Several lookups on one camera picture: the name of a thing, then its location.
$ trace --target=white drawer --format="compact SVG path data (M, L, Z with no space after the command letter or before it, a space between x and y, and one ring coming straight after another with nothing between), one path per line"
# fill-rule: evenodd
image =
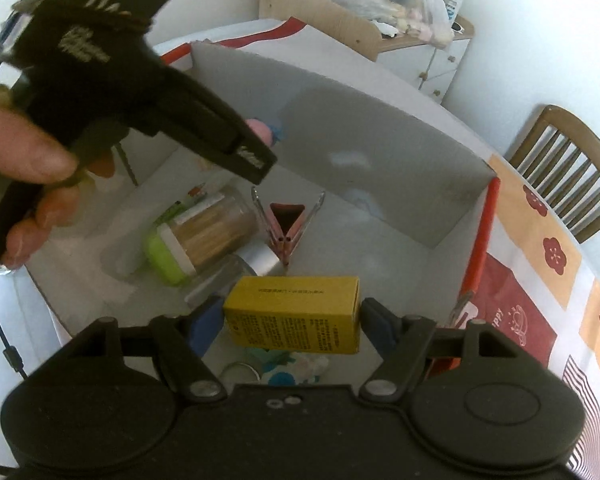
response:
M437 50L429 67L429 79L452 72L460 64L471 40L452 41L446 50Z
M440 104L455 75L456 71L454 70L453 72L448 72L446 74L439 75L438 77L427 79L422 84L420 91Z
M435 50L431 45L418 45L381 52L377 63L411 86L419 88L422 83L420 74L426 73Z

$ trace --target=black striped pattern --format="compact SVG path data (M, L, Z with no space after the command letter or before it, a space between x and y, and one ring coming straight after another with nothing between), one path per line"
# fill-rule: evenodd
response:
M600 405L589 380L569 356L562 380L574 391L584 405L586 419L567 466L583 480L600 480Z

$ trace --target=small cardboard box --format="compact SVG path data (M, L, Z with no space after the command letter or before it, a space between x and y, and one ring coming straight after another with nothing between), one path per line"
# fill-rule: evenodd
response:
M333 354L358 352L358 278L248 276L224 314L236 344Z

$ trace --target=finger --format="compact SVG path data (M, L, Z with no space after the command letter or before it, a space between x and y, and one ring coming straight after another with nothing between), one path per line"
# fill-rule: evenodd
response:
M116 163L113 160L113 153L111 151L104 153L98 160L94 160L89 164L87 170L97 176L111 178L116 173Z
M77 186L59 187L45 193L36 209L36 223L42 229L67 225L74 217L79 201Z
M41 228L33 218L18 222L7 235L7 250L2 256L4 265L10 269L23 266L42 247L50 231L51 229Z
M15 180L51 184L69 178L77 159L25 118L0 109L0 173Z

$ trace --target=table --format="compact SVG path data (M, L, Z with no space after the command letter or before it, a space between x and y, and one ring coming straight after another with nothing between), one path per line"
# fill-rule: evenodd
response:
M253 34L268 30L267 27L270 28L270 23L249 25L246 31ZM184 41L173 40L167 48L159 49L160 53ZM338 70L342 72L346 67L345 62L346 59L335 59L334 73ZM459 313L456 326L463 327L474 318L487 320L576 391L586 407L587 421L586 430L576 446L570 466L581 477L598 480L600 280L595 277L582 256L578 243L560 219L500 155L469 128L458 130L458 121L437 104L423 100L418 106L414 114L435 112L430 114L429 124L440 130L445 131L445 125L453 122L454 130L458 132L454 138L487 161L502 182L482 277L473 297ZM94 238L94 241L93 247L80 250L91 251L94 258L99 258L99 248L96 245L101 240ZM75 239L69 240L65 245L67 244L78 247ZM37 256L41 259L33 261L32 267L36 267L33 272L35 278L46 280L46 284L49 284L57 281L54 273L60 273L62 269L57 262L56 267L53 267L49 254L52 250L45 251L42 251L42 256ZM78 252L68 251L67 254L74 257ZM42 267L47 269L46 278ZM99 278L103 280L98 286L108 288L110 297L126 301L134 293L137 294L132 288L127 287L128 290L125 290L109 276L93 273L75 276L77 281L91 280L88 286L92 288ZM45 287L49 288L51 285L43 286L43 291ZM62 287L67 289L67 283L64 282ZM56 290L60 296L62 287ZM156 296L157 304L160 303L159 298L160 296ZM65 300L80 301L87 305L91 298L65 297ZM112 312L107 310L109 305L106 301L101 305L100 310L91 312L88 316L80 314L79 308L75 308L71 314L73 319L70 316L60 317L73 327L81 328L88 319L98 316L114 315L128 322L142 323L164 313L159 310L141 314Z

